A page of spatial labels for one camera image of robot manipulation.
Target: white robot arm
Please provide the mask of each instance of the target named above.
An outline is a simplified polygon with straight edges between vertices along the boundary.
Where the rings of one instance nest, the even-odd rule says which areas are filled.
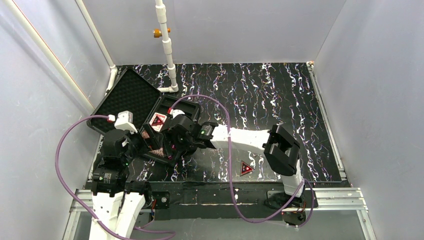
[[[227,126],[215,122],[200,125],[184,114],[173,112],[172,115],[165,133],[172,136],[178,149],[228,148]],[[292,196],[298,186],[304,184],[299,160],[300,144],[281,125],[259,131],[231,128],[230,136],[233,149],[250,151],[266,158],[271,169],[281,175],[286,194]],[[300,197],[302,193],[303,186],[295,196]]]
[[[210,140],[210,142],[215,148],[228,148],[227,126],[216,126],[212,134],[213,138]],[[265,154],[264,144],[266,144],[268,142],[268,139],[270,138],[269,130],[255,131],[231,128],[230,136],[233,149],[249,151],[255,154],[262,155],[264,158],[267,157],[267,155]],[[285,151],[285,154],[290,155],[290,150],[291,148],[287,149]],[[295,173],[289,173],[288,175],[284,175],[283,173],[281,174],[281,180],[284,184],[284,192],[288,195],[293,195],[303,180],[299,160],[297,160],[295,164]],[[302,195],[302,192],[303,187],[297,192],[296,197],[300,197]]]

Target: white enclosure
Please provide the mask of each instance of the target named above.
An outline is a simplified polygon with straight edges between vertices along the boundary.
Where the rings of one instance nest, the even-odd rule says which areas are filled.
[[[77,4],[16,2],[96,106],[110,70]],[[56,146],[93,109],[78,101],[2,1],[0,45],[0,239],[62,239],[72,198],[56,177]],[[72,189],[84,184],[98,140],[81,126],[65,141],[60,168]]]
[[[422,1],[348,0],[315,61],[347,177],[378,239],[424,238],[423,43]]]
[[[175,63],[314,60],[344,0],[164,0]],[[116,65],[165,64],[154,0],[85,0]]]
[[[15,0],[95,108],[111,69],[73,0]],[[154,0],[85,0],[116,65],[164,64]],[[378,239],[422,239],[424,4],[414,0],[165,0],[175,63],[315,61],[348,179]],[[92,113],[0,1],[0,239],[62,239],[72,198],[54,155]],[[99,134],[83,125],[60,168],[81,188]]]

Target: red triangle marker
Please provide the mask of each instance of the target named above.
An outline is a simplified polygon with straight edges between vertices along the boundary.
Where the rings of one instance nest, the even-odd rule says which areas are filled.
[[[240,176],[251,173],[251,172],[253,172],[253,170],[254,169],[251,166],[249,166],[244,161],[241,161],[241,174],[240,174]]]
[[[158,126],[163,124],[164,124],[164,121],[159,116],[156,116],[153,122],[151,123],[151,126],[153,127],[153,126]]]

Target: black tabletop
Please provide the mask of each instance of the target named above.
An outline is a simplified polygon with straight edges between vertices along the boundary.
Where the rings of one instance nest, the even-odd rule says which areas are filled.
[[[125,66],[134,68],[155,87],[171,83],[166,65]],[[177,64],[177,97],[202,94],[220,101],[229,111],[231,127],[266,130],[281,124],[300,142],[302,174],[315,182],[341,181],[330,139],[321,115],[310,73],[305,63]],[[224,124],[224,112],[215,103],[200,104],[200,123]],[[241,176],[241,161],[254,168]],[[130,178],[139,181],[228,181],[228,150],[199,149],[174,167],[137,158]],[[267,161],[251,152],[234,150],[232,176],[235,182],[274,182],[280,179]]]

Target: white pvc pipe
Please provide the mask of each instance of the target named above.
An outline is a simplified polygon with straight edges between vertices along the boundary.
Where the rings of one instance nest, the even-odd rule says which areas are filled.
[[[117,76],[117,73],[118,73],[118,69],[116,66],[110,70],[109,83],[107,84],[106,93],[104,94],[105,96],[109,93],[109,91],[114,86],[115,77]]]
[[[83,0],[75,0],[75,2],[78,5],[79,9],[81,10],[81,13],[84,16],[85,21],[88,24],[88,27],[90,28],[91,32],[93,33],[93,36],[94,36],[95,40],[97,41],[97,44],[100,47],[100,50],[103,53],[104,58],[107,61],[107,64],[109,64],[110,77],[109,77],[109,82],[107,84],[106,93],[105,93],[105,95],[107,95],[108,92],[111,90],[111,88],[114,86],[115,77],[117,76],[117,72],[118,72],[117,66],[115,65],[114,61],[112,61],[111,55],[109,54],[108,50],[106,49],[106,46],[103,43],[103,40],[100,37],[100,34],[97,31],[97,28],[94,25],[94,22],[93,22],[93,20],[90,16],[89,12],[87,11],[86,5],[84,4]]]
[[[102,41],[102,38],[99,35],[99,32],[97,31],[96,26],[94,25],[94,22],[92,20],[92,18],[90,17],[89,12],[87,11],[86,6],[83,3],[83,0],[75,0],[76,4],[78,5],[79,9],[81,10],[82,15],[85,18],[85,21],[87,22],[91,32],[94,35],[95,40],[97,41],[98,46],[101,49],[101,52],[104,55],[104,58],[107,61],[107,64],[109,64],[109,67],[112,68],[116,68],[114,61],[112,61],[111,55],[109,55],[108,50],[106,49],[105,44]]]
[[[32,38],[32,40],[37,44],[37,46],[44,53],[44,55],[47,57],[50,63],[56,68],[56,70],[63,77],[63,79],[65,79],[65,81],[70,85],[72,90],[76,93],[76,97],[78,98],[78,100],[80,100],[80,102],[83,103],[84,107],[87,110],[93,111],[94,107],[92,103],[90,102],[90,100],[88,99],[88,97],[83,93],[81,88],[77,85],[77,83],[74,81],[72,76],[69,74],[66,68],[59,61],[58,57],[52,52],[50,47],[43,40],[43,38],[40,36],[40,34],[37,32],[37,30],[34,28],[34,26],[25,16],[25,14],[21,11],[21,9],[18,7],[15,1],[3,0],[3,2],[6,4],[7,7],[9,7],[10,11],[13,13],[15,18],[20,22],[22,27],[26,30],[26,32]]]
[[[160,31],[162,33],[163,50],[166,54],[166,62],[168,63],[168,75],[171,79],[171,86],[159,87],[158,90],[162,93],[175,93],[178,92],[177,73],[175,71],[175,64],[172,60],[172,43],[168,35],[167,27],[167,10],[162,0],[156,1],[156,15],[157,21],[160,24]]]

